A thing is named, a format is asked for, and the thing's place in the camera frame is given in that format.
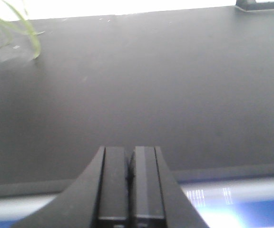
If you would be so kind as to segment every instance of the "green plant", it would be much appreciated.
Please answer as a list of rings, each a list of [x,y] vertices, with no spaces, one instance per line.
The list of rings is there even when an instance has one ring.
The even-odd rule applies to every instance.
[[[26,20],[23,15],[15,9],[11,4],[6,2],[5,0],[2,0],[9,9],[18,17],[19,21],[21,22],[24,29],[21,29],[17,24],[9,21],[5,21],[0,18],[0,31],[5,34],[5,36],[8,38],[7,42],[4,45],[8,45],[12,41],[12,35],[9,31],[9,29],[18,32],[23,35],[27,35],[30,38],[30,42],[34,49],[33,58],[37,58],[41,53],[41,44],[38,39],[38,32],[35,31],[34,27],[32,26],[31,22]]]

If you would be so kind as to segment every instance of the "desk surface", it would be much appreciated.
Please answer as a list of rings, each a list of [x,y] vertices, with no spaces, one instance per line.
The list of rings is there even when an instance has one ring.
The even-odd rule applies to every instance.
[[[33,23],[37,60],[22,36],[0,51],[0,184],[75,178],[100,145],[160,145],[172,170],[274,163],[274,11]]]

